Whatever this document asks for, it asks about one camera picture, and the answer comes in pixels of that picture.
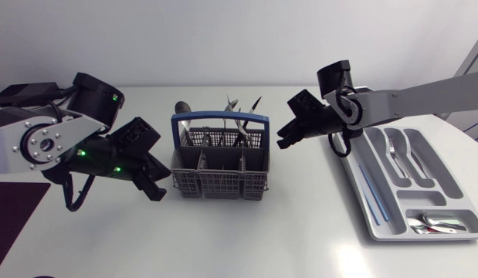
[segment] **metal cutlery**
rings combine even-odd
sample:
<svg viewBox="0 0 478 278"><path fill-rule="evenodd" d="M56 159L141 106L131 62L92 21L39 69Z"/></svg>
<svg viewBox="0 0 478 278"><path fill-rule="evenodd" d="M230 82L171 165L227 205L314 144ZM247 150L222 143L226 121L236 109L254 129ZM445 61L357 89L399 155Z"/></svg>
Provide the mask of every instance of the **metal cutlery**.
<svg viewBox="0 0 478 278"><path fill-rule="evenodd" d="M403 163L400 161L400 158L398 158L396 156L396 150L395 150L395 146L393 144L393 138L388 138L388 141L389 141L389 145L390 145L390 155L392 156L393 158L393 161L395 162L395 164L397 165L397 167L400 169L400 171L402 172L403 176L405 178L409 178L409 173L407 172L407 170L405 169L405 167L403 166Z"/></svg>
<svg viewBox="0 0 478 278"><path fill-rule="evenodd" d="M410 155L412 156L412 159L415 161L415 163L417 164L417 166L419 166L419 168L421 169L421 172L424 174L424 176L426 178L429 178L429 176L425 173L424 171L424 167L422 166L422 163L421 161L417 158L417 156L414 154L413 151L410 151Z"/></svg>
<svg viewBox="0 0 478 278"><path fill-rule="evenodd" d="M452 223L449 223L449 222L442 222L442 221L433 219L433 218L431 218L431 217L428 216L428 215L422 215L422 220L424 220L424 222L425 222L427 225L438 226L438 227L447 227L447 228L453 228L453 229L459 229L459 230L462 230L462 231L466 231L466 230L467 230L467 228L466 228L464 225L452 224Z"/></svg>
<svg viewBox="0 0 478 278"><path fill-rule="evenodd" d="M237 124L237 128L239 129L239 134L241 134L242 137L245 137L245 142L247 144L247 139L250 139L249 134L246 132L244 127L242 127L242 125L240 124L240 120L236 120L236 124Z"/></svg>
<svg viewBox="0 0 478 278"><path fill-rule="evenodd" d="M239 100L233 100L232 102L230 102L229 96L226 96L226 99L228 101L228 104L225 107L225 111L233 111L233 108L237 105ZM218 146L220 146L223 142L223 147L225 147L225 141L226 141L225 129L226 129L226 119L223 119L223 132L222 132L222 136L220 137Z"/></svg>
<svg viewBox="0 0 478 278"><path fill-rule="evenodd" d="M447 228L447 227L440 227L437 225L429 225L427 223L424 223L418 219L414 218L407 218L407 223L414 229L415 232L419 234L428 234L432 232L441 232L441 233L448 233L448 234L456 234L457 231L452 228Z"/></svg>
<svg viewBox="0 0 478 278"><path fill-rule="evenodd" d="M259 99L257 99L256 102L253 104L253 108L251 108L251 110L249 110L249 114L254 113L254 110L256 109L257 104L259 103L260 100L261 100L261 97L259 97ZM242 129L243 129L243 130L246 129L248 123L249 123L248 120L246 120L246 121L244 122L244 124L242 125ZM237 135L236 141L233 142L233 147L237 147L237 144L238 144L241 140L243 140L243 133L242 133L242 132L239 133L239 135ZM244 147L247 147L247 140L245 140L244 143L245 143L245 144L244 144Z"/></svg>
<svg viewBox="0 0 478 278"><path fill-rule="evenodd" d="M176 114L188 113L188 112L192 112L192 111L191 111L191 107L186 102L179 101L175 104ZM182 126L184 126L185 135L187 137L187 145L194 146L194 144L192 143L191 133L189 132L190 126L191 126L191 120L181 120L180 123Z"/></svg>

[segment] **blue basket handle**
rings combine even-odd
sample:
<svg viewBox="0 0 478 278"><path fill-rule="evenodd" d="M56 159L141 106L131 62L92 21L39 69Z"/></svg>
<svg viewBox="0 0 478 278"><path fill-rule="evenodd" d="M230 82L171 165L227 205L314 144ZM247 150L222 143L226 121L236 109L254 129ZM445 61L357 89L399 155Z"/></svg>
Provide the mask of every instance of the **blue basket handle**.
<svg viewBox="0 0 478 278"><path fill-rule="evenodd" d="M171 116L171 132L174 136L174 146L180 146L180 137L178 135L178 122L181 120L198 120L198 119L233 119L233 120L248 120L255 123L264 124L264 148L270 150L270 119L266 116L257 114L249 114L232 111L199 111L174 114Z"/></svg>

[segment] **fork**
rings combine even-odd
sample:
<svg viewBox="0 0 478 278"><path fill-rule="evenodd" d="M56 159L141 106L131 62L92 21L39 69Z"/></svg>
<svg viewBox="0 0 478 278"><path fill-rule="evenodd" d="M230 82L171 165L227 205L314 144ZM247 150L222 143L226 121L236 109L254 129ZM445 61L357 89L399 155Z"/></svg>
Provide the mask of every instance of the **fork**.
<svg viewBox="0 0 478 278"><path fill-rule="evenodd" d="M400 161L400 159L396 156L396 150L395 150L395 146L393 144L393 138L390 137L388 140L389 140L389 144L390 144L390 155L392 156L393 161L395 161L395 164L398 166L398 169L400 169L403 176L405 178L408 178L409 174L407 173L407 171L406 171L405 167L403 166L402 162Z"/></svg>

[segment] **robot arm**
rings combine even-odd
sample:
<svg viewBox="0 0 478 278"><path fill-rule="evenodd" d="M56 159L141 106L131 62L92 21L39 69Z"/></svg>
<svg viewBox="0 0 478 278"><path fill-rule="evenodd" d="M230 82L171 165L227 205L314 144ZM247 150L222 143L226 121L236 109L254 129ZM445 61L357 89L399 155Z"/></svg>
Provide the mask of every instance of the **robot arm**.
<svg viewBox="0 0 478 278"><path fill-rule="evenodd" d="M136 117L101 136L111 129L124 95L85 73L78 73L73 84L65 90L55 83L19 84L0 93L0 174L41 171L63 186L72 212L96 176L132 181L150 200L160 201L166 190L155 182L171 173L149 153L160 134ZM53 103L66 97L67 109ZM31 106L40 108L21 108ZM89 175L75 202L71 171Z"/></svg>
<svg viewBox="0 0 478 278"><path fill-rule="evenodd" d="M324 67L317 72L323 105L307 90L288 101L296 118L278 131L277 143L287 148L303 138L343 132L347 153L350 138L361 129L385 124L407 116L442 112L478 110L478 73L453 77L405 90L359 92L353 88L347 60Z"/></svg>

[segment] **white wall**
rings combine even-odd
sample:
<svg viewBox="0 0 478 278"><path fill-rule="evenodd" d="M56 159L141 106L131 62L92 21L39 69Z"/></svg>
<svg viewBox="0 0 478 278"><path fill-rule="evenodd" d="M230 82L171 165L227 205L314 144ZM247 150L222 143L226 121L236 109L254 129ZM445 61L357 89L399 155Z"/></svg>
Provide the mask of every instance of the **white wall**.
<svg viewBox="0 0 478 278"><path fill-rule="evenodd" d="M355 85L451 77L478 38L478 0L0 0L0 90L76 72L114 86Z"/></svg>

